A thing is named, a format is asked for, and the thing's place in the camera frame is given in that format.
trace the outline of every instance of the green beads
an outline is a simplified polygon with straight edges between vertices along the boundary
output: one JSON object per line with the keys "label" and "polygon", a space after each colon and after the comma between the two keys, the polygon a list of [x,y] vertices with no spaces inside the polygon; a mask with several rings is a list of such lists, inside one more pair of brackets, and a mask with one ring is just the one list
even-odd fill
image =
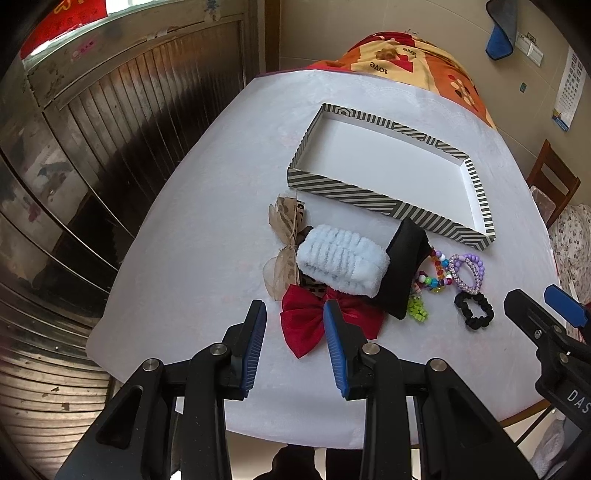
{"label": "green beads", "polygon": [[424,322],[427,319],[427,311],[425,310],[421,297],[410,295],[407,313],[418,322]]}

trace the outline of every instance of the metal screw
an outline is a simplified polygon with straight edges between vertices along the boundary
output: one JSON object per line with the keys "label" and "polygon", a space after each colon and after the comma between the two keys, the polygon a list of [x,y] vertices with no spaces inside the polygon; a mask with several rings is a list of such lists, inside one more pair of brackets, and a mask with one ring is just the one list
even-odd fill
{"label": "metal screw", "polygon": [[447,368],[447,363],[440,358],[434,358],[429,362],[429,366],[431,366],[436,372],[443,372]]}
{"label": "metal screw", "polygon": [[160,365],[160,360],[157,360],[155,358],[148,358],[142,364],[142,368],[144,370],[146,370],[147,372],[153,372],[154,370],[156,370],[158,368],[159,365]]}
{"label": "metal screw", "polygon": [[212,355],[223,355],[228,351],[228,347],[223,343],[214,343],[209,347],[209,353]]}
{"label": "metal screw", "polygon": [[368,355],[375,355],[379,352],[379,345],[377,343],[369,342],[364,344],[363,347],[361,347],[361,350]]}

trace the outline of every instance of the white table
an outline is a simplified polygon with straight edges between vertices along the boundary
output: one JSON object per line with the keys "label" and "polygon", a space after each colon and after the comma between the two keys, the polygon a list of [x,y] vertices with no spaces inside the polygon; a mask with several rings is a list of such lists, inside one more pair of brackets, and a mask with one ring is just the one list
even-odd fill
{"label": "white table", "polygon": [[[390,317],[377,342],[402,359],[444,358],[497,419],[539,401],[535,347],[505,317],[502,302],[521,288],[543,303],[545,287],[558,278],[546,228],[509,149],[461,106],[359,74],[275,74],[238,95],[153,204],[90,336],[88,355],[125,381],[146,358],[177,362],[220,341],[229,325],[243,321],[252,299],[263,299],[268,322],[255,387],[246,401],[226,402],[228,429],[301,445],[362,446],[365,402],[341,398],[325,341],[295,358],[282,335],[280,303],[269,298],[261,274],[282,247],[268,226],[268,205],[288,192],[287,165],[322,102],[394,119],[467,152],[495,222],[497,240],[480,254],[483,292],[495,309],[491,325],[468,330],[453,304],[455,288],[448,288],[423,295],[430,312],[425,324]],[[310,225],[353,230],[383,246],[399,225],[335,200],[301,192],[298,198]],[[470,250],[427,234],[448,256]],[[414,422],[411,436],[416,442]]]}

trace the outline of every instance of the red banner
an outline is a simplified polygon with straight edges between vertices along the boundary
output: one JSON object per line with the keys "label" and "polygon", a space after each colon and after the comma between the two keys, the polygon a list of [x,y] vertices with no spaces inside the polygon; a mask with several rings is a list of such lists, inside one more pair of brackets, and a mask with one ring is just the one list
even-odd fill
{"label": "red banner", "polygon": [[21,48],[25,58],[39,45],[62,33],[107,16],[105,0],[63,0],[47,15]]}

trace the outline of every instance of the black pouch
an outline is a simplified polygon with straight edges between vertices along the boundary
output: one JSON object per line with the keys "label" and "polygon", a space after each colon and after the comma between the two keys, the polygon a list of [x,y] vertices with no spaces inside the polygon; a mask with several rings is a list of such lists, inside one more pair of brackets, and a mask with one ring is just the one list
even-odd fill
{"label": "black pouch", "polygon": [[413,279],[421,263],[431,253],[425,230],[405,218],[386,249],[390,265],[378,294],[370,302],[397,319],[406,316]]}

